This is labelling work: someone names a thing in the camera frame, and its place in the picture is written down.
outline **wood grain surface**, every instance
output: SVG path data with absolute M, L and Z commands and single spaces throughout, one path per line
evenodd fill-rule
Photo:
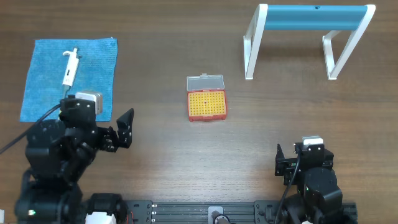
M 243 35 L 259 3 L 375 4 L 376 13 L 337 81 L 328 81 L 324 31 L 265 31 L 244 80 Z M 360 223 L 398 221 L 398 1 L 239 0 L 0 1 L 0 143 L 20 123 L 35 39 L 118 39 L 112 122 L 136 115 L 129 149 L 99 152 L 80 180 L 84 197 L 184 202 L 278 200 L 276 145 L 319 134 L 335 154 L 344 200 Z M 333 39 L 339 55 L 348 34 Z M 225 121 L 188 121 L 186 77 L 222 74 Z M 26 140 L 0 156 L 0 208 L 6 221 L 29 163 Z

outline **blue absorbent pad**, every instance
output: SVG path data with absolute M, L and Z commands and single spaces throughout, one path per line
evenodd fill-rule
M 73 51 L 74 47 L 78 47 L 80 61 L 75 82 L 68 95 L 82 90 L 102 93 L 103 112 L 97 115 L 96 120 L 111 120 L 114 68 L 118 56 L 118 42 L 114 38 L 36 40 L 27 74 L 20 121 L 37 121 L 49 109 L 59 104 L 63 97 L 62 81 L 69 59 L 69 55 L 63 56 L 62 53 Z M 59 110 L 47 119 L 58 119 L 58 115 Z

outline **white stand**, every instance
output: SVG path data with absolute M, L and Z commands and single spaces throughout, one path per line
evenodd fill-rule
M 352 31 L 347 44 L 341 53 L 336 65 L 333 58 L 333 51 L 331 48 L 331 39 L 340 33 L 339 30 L 332 30 L 327 35 L 322 37 L 323 50 L 325 53 L 326 71 L 329 80 L 336 80 L 338 74 L 346 63 L 348 57 L 351 55 L 356 44 L 360 40 L 362 34 L 365 32 L 368 24 L 370 23 L 374 11 L 376 10 L 375 5 L 366 5 L 368 10 L 362 21 L 359 23 L 358 28 Z M 249 24 L 249 28 L 246 31 L 246 35 L 243 36 L 243 48 L 244 48 L 244 76 L 247 80 L 253 79 L 254 66 L 256 65 L 257 55 L 260 49 L 260 43 L 262 33 L 266 26 L 266 18 L 268 12 L 267 4 L 259 4 L 253 18 Z
M 351 32 L 351 35 L 348 38 L 347 44 L 344 47 L 343 52 L 340 55 L 336 65 L 335 59 L 333 58 L 333 51 L 331 49 L 331 39 L 334 38 L 337 34 L 340 33 L 339 30 L 332 30 L 327 35 L 322 37 L 323 42 L 323 52 L 325 53 L 325 62 L 326 62 L 326 72 L 328 74 L 329 80 L 336 80 L 338 74 L 343 68 L 344 64 L 347 62 L 348 57 L 353 52 L 356 44 L 359 42 L 362 34 L 365 32 L 368 24 L 370 23 L 374 11 L 376 10 L 375 5 L 366 5 L 368 10 L 365 13 L 365 16 L 362 18 L 362 21 L 359 23 L 358 28 L 355 31 Z

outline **black cable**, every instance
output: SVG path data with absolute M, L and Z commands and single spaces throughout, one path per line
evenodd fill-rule
M 59 107 L 61 107 L 60 104 L 58 104 L 57 106 L 54 106 L 53 108 L 51 108 L 49 111 L 47 111 L 41 118 L 39 118 L 30 128 L 26 129 L 26 131 L 24 131 L 22 134 L 20 134 L 18 137 L 16 137 L 14 140 L 12 140 L 10 143 L 8 143 L 6 146 L 4 146 L 2 149 L 0 149 L 0 155 L 2 153 L 4 153 L 7 149 L 9 149 L 11 146 L 13 146 L 15 143 L 17 143 L 19 140 L 21 140 L 25 135 L 27 135 L 27 133 L 29 133 L 29 131 L 36 125 L 41 123 L 48 115 L 50 115 L 51 113 L 53 113 L 56 109 L 58 109 Z
M 291 187 L 292 184 L 293 184 L 294 178 L 296 177 L 296 173 L 297 173 L 297 171 L 298 171 L 298 169 L 299 169 L 299 165 L 300 165 L 300 160 L 301 160 L 301 150 L 299 149 L 299 150 L 297 150 L 297 163 L 296 163 L 296 168 L 294 169 L 292 179 L 289 181 L 289 184 L 287 184 L 286 190 L 285 190 L 284 194 L 282 195 L 282 198 L 280 199 L 279 207 L 278 207 L 278 210 L 276 211 L 276 215 L 275 215 L 275 219 L 274 219 L 274 224 L 276 224 L 276 223 L 277 223 L 276 221 L 278 221 L 278 215 L 279 215 L 279 212 L 280 212 L 280 210 L 282 209 L 282 206 L 283 206 L 283 204 L 284 204 L 284 200 L 285 200 L 285 198 L 286 198 L 287 192 L 289 192 L 289 189 L 290 189 L 290 187 Z

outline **brown tabletop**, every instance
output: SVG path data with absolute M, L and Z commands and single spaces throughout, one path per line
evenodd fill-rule
M 97 154 L 79 181 L 84 198 L 118 192 L 165 202 L 278 200 L 284 186 L 274 176 L 277 143 L 292 157 L 294 142 L 319 134 L 335 154 L 344 200 L 358 204 L 359 222 L 397 223 L 398 2 L 349 2 L 374 3 L 376 13 L 337 81 L 326 77 L 326 31 L 265 31 L 254 80 L 246 81 L 243 35 L 258 3 L 1 1 L 1 145 L 30 125 L 19 115 L 35 39 L 114 37 L 112 122 L 99 125 L 116 126 L 134 108 L 134 139 L 129 149 Z M 333 39 L 335 57 L 347 38 Z M 186 77 L 201 73 L 224 75 L 225 121 L 188 121 Z M 6 222 L 16 220 L 29 166 L 25 145 L 23 139 L 0 156 Z

